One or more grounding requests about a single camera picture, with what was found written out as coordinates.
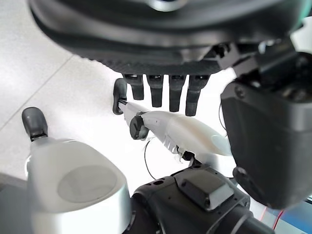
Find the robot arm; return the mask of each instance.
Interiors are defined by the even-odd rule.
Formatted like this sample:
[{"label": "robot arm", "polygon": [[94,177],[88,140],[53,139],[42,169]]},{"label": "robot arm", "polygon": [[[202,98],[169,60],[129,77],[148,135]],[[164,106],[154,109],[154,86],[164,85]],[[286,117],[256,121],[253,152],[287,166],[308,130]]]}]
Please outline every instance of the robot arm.
[{"label": "robot arm", "polygon": [[122,73],[137,99],[146,74],[153,105],[161,103],[163,75],[180,77],[179,85],[190,75],[186,114],[194,115],[209,75],[234,68],[221,102],[236,180],[274,209],[311,194],[311,55],[296,52],[289,35],[312,0],[29,2],[47,36]]},{"label": "robot arm", "polygon": [[172,153],[180,158],[192,157],[209,165],[226,177],[233,177],[236,167],[229,141],[201,121],[182,114],[165,111],[148,111],[125,100],[127,83],[118,79],[114,86],[115,113],[123,113],[133,139],[145,139],[149,131]]}]

